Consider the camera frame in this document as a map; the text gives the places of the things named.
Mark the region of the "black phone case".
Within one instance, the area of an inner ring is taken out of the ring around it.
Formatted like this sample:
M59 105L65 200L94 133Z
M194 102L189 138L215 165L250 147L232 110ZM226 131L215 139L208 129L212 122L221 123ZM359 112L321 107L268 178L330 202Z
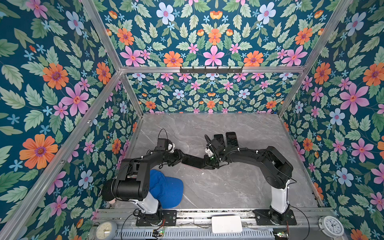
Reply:
M226 133L227 146L231 148L238 148L239 143L235 132Z

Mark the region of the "pink phone case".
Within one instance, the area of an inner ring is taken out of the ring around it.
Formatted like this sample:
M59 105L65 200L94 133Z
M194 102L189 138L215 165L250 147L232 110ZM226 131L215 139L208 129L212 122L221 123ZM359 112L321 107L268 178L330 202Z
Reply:
M185 155L182 158L182 164L196 169L204 169L206 167L206 161L204 158L199 158L191 155Z

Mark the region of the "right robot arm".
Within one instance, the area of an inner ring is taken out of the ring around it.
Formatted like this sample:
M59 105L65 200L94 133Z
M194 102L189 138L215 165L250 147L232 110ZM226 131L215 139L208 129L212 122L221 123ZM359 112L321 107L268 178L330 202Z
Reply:
M221 134L214 135L212 139L205 135L205 168L219 169L232 163L258 167L271 186L272 200L266 218L275 225L285 223L290 211L288 195L293 165L275 147L260 150L241 148L236 133L226 133L226 137L225 142Z

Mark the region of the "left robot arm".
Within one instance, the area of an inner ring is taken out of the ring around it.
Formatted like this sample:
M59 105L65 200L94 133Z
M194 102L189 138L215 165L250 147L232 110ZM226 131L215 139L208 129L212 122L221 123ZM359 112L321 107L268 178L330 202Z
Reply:
M117 175L108 180L101 196L110 204L128 202L136 206L134 216L152 226L166 222L164 211L178 206L183 198L184 184L178 178L167 177L155 167L173 167L186 158L168 138L158 138L154 150L145 155L123 159Z

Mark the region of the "blue cap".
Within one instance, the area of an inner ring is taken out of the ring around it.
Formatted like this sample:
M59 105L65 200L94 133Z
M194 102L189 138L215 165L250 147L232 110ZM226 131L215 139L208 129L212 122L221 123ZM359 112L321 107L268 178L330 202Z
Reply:
M181 203L184 184L180 179L166 177L160 171L151 170L149 192L161 203L163 209L171 209Z

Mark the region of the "white box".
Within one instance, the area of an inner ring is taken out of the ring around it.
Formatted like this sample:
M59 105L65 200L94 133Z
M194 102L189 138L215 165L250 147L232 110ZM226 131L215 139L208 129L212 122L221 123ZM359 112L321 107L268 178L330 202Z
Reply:
M211 223L214 234L232 234L243 231L240 216L214 216L211 218Z

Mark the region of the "left round clock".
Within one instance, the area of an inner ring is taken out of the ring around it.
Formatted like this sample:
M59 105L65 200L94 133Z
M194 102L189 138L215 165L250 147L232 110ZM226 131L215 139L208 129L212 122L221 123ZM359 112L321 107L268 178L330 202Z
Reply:
M118 230L118 225L112 221L105 221L101 223L95 231L96 240L112 240Z

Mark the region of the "round clock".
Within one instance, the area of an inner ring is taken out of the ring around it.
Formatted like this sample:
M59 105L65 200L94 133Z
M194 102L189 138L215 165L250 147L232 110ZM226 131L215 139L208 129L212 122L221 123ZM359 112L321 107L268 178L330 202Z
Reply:
M105 221L101 223L95 231L96 240L112 240L118 230L118 225L112 221Z
M318 225L320 231L330 238L338 238L345 233L343 224L333 216L323 216L319 218Z

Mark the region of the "right round clock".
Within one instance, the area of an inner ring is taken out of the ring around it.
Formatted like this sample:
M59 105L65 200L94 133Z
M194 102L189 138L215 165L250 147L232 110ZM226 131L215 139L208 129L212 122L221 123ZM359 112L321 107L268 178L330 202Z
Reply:
M330 238L338 238L345 233L343 224L333 216L323 216L319 218L318 225L320 231Z

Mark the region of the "black hook rail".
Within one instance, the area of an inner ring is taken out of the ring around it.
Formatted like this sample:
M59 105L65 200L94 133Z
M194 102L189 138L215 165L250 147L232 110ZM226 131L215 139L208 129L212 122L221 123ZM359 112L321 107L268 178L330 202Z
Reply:
M238 74L243 67L180 67L180 73L185 74Z

